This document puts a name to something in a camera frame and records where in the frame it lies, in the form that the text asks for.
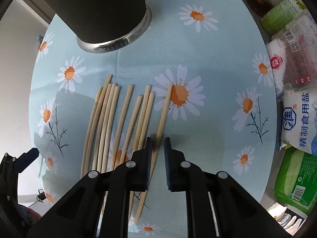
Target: light blue tablecloth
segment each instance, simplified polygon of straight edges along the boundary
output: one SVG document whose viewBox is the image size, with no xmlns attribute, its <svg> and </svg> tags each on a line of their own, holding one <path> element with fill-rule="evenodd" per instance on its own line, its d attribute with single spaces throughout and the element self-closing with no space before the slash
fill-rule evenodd
<svg viewBox="0 0 317 238">
<path fill-rule="evenodd" d="M 126 88 L 134 85 L 120 146 L 136 96 L 146 85 L 156 92 L 147 133 L 153 136 L 166 84 L 174 83 L 164 137 L 202 170 L 227 171 L 259 201 L 274 153 L 276 103 L 265 45 L 248 9 L 241 0 L 146 2 L 153 12 L 150 28 L 111 53 L 81 50 L 57 15 L 47 30 L 34 67 L 29 114 L 49 200 L 55 203 L 79 180 L 94 99 L 113 74 L 112 82 L 121 86 L 113 136 Z M 130 237 L 187 236 L 185 194 L 167 190 L 163 146 L 145 204 L 138 225 L 129 225 Z M 134 198 L 132 216 L 137 206 Z"/>
</svg>

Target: snack package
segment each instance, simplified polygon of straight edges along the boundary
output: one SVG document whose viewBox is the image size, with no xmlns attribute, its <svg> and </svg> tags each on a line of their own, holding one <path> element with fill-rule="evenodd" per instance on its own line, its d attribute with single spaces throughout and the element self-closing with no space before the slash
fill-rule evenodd
<svg viewBox="0 0 317 238">
<path fill-rule="evenodd" d="M 276 97 L 283 94 L 286 83 L 294 88 L 317 84 L 317 25 L 311 14 L 304 11 L 286 29 L 266 45 Z"/>
<path fill-rule="evenodd" d="M 274 196 L 310 214 L 317 197 L 317 157 L 294 147 L 286 150 Z"/>
<path fill-rule="evenodd" d="M 317 89 L 284 90 L 281 142 L 317 155 Z"/>
</svg>

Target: daisy print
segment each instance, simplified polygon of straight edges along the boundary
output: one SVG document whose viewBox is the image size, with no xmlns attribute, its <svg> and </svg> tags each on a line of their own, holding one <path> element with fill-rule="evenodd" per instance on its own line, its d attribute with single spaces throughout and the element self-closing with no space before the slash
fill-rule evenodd
<svg viewBox="0 0 317 238">
<path fill-rule="evenodd" d="M 44 127 L 49 125 L 49 122 L 51 120 L 51 117 L 53 115 L 53 108 L 55 107 L 55 97 L 52 97 L 49 101 L 46 102 L 43 106 L 41 106 L 40 109 L 40 115 L 41 119 L 38 123 L 39 130 L 39 136 L 43 136 Z"/>
<path fill-rule="evenodd" d="M 79 58 L 80 57 L 78 56 L 74 61 L 74 57 L 72 57 L 70 62 L 66 60 L 66 67 L 60 68 L 61 72 L 58 74 L 58 76 L 61 78 L 57 80 L 57 83 L 62 82 L 62 84 L 60 85 L 59 90 L 61 90 L 65 86 L 65 92 L 67 92 L 67 89 L 69 89 L 70 93 L 74 93 L 74 82 L 82 83 L 82 78 L 79 76 L 79 74 L 86 70 L 86 67 L 78 68 L 78 66 L 80 66 L 80 64 L 82 64 L 82 62 L 85 60 L 79 60 Z"/>
<path fill-rule="evenodd" d="M 115 137 L 112 135 L 111 136 L 111 140 L 110 140 L 110 153 L 109 153 L 109 158 L 111 158 L 112 156 L 112 151 L 114 148 L 114 142 Z M 123 149 L 123 144 L 124 144 L 124 140 L 125 140 L 125 135 L 122 133 L 120 141 L 119 141 L 119 145 L 118 145 L 118 149 L 117 149 L 117 154 L 116 154 L 116 160 L 115 160 L 115 167 L 117 167 L 119 165 L 119 161 L 120 161 L 120 157 L 122 154 L 122 149 Z M 129 146 L 126 150 L 126 155 L 124 157 L 124 163 L 128 162 L 129 160 L 131 160 L 132 158 L 132 147 L 133 147 L 133 140 L 130 140 Z"/>
<path fill-rule="evenodd" d="M 203 90 L 203 86 L 200 86 L 201 77 L 197 76 L 189 82 L 186 81 L 187 68 L 181 65 L 177 66 L 177 79 L 175 81 L 172 71 L 166 69 L 165 77 L 163 74 L 154 77 L 154 79 L 162 85 L 165 89 L 158 87 L 152 87 L 152 92 L 156 93 L 156 96 L 161 96 L 163 99 L 154 105 L 154 110 L 159 111 L 163 108 L 164 100 L 166 97 L 167 89 L 170 84 L 173 84 L 169 114 L 172 113 L 173 120 L 177 120 L 179 114 L 181 118 L 186 121 L 187 113 L 185 108 L 195 116 L 200 115 L 200 111 L 193 105 L 203 106 L 205 103 L 202 99 L 206 96 L 199 94 Z"/>
<path fill-rule="evenodd" d="M 193 5 L 193 7 L 191 7 L 188 4 L 186 4 L 186 7 L 187 8 L 181 7 L 180 9 L 183 10 L 183 12 L 178 13 L 179 15 L 182 15 L 182 17 L 180 17 L 181 20 L 188 20 L 188 21 L 184 22 L 184 25 L 191 25 L 191 24 L 195 23 L 195 28 L 196 28 L 196 31 L 198 33 L 200 32 L 201 24 L 208 31 L 210 31 L 209 28 L 212 28 L 213 30 L 218 29 L 218 27 L 216 27 L 213 24 L 213 23 L 218 23 L 218 21 L 213 19 L 213 18 L 208 17 L 212 14 L 212 12 L 203 13 L 202 6 L 197 8 L 196 5 Z"/>
<path fill-rule="evenodd" d="M 259 56 L 255 55 L 253 61 L 253 67 L 256 69 L 254 70 L 255 73 L 259 74 L 258 83 L 261 82 L 263 79 L 264 85 L 268 84 L 269 87 L 273 86 L 273 73 L 270 60 L 266 55 L 264 58 L 261 54 Z"/>
<path fill-rule="evenodd" d="M 261 94 L 256 93 L 256 87 L 253 87 L 247 89 L 247 93 L 242 92 L 242 95 L 237 93 L 237 96 L 236 101 L 241 108 L 237 111 L 236 115 L 232 117 L 232 120 L 237 121 L 234 130 L 240 132 L 245 126 L 248 116 L 252 112 L 256 112 L 257 98 L 261 96 Z"/>
<path fill-rule="evenodd" d="M 243 171 L 247 172 L 249 170 L 249 165 L 252 164 L 252 160 L 254 156 L 252 155 L 254 153 L 254 149 L 251 149 L 251 147 L 245 147 L 241 153 L 239 153 L 238 159 L 234 160 L 233 164 L 233 170 L 238 174 L 241 175 Z"/>
<path fill-rule="evenodd" d="M 45 164 L 47 168 L 52 171 L 55 175 L 58 172 L 58 164 L 56 163 L 56 157 L 52 156 L 52 153 L 48 153 L 45 157 Z"/>
<path fill-rule="evenodd" d="M 50 205 L 53 206 L 57 201 L 56 201 L 56 194 L 54 194 L 49 187 L 44 187 L 44 193 L 49 201 Z"/>
<path fill-rule="evenodd" d="M 52 32 L 50 34 L 46 33 L 44 38 L 43 38 L 43 41 L 42 41 L 42 44 L 39 48 L 39 51 L 37 53 L 37 57 L 36 57 L 36 62 L 39 60 L 39 58 L 43 57 L 43 55 L 47 55 L 47 53 L 49 52 L 49 49 L 47 48 L 48 46 L 50 46 L 51 44 L 53 44 L 53 36 L 55 34 L 52 34 Z"/>
<path fill-rule="evenodd" d="M 159 228 L 158 226 L 150 225 L 150 224 L 147 224 L 147 225 L 141 224 L 141 225 L 138 225 L 137 228 L 140 233 L 145 235 L 150 235 L 150 234 L 156 235 L 157 233 L 160 233 L 160 230 L 161 230 L 161 228 Z"/>
</svg>

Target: metal screw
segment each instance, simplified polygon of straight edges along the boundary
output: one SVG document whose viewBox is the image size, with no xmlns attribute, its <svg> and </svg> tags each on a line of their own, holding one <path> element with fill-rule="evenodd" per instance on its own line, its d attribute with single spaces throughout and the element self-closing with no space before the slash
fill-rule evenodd
<svg viewBox="0 0 317 238">
<path fill-rule="evenodd" d="M 180 163 L 180 166 L 184 168 L 188 168 L 191 166 L 191 163 L 189 163 L 188 161 L 183 161 Z"/>
<path fill-rule="evenodd" d="M 228 174 L 224 171 L 221 171 L 218 173 L 218 177 L 221 178 L 221 179 L 227 179 L 228 177 Z"/>
<path fill-rule="evenodd" d="M 126 167 L 132 168 L 135 167 L 137 164 L 134 161 L 128 161 L 126 162 Z"/>
<path fill-rule="evenodd" d="M 93 178 L 96 178 L 98 176 L 98 172 L 97 171 L 90 171 L 88 173 L 88 177 L 93 179 Z"/>
</svg>

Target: green package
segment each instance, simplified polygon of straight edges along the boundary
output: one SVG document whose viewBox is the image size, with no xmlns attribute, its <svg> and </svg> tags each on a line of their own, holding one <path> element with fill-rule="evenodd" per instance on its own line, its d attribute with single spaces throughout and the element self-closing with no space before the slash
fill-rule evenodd
<svg viewBox="0 0 317 238">
<path fill-rule="evenodd" d="M 317 197 L 317 156 L 286 150 L 275 184 L 275 198 L 309 215 Z"/>
<path fill-rule="evenodd" d="M 283 0 L 263 16 L 260 24 L 267 34 L 272 36 L 301 14 L 303 10 L 306 10 L 306 7 L 301 0 Z"/>
</svg>

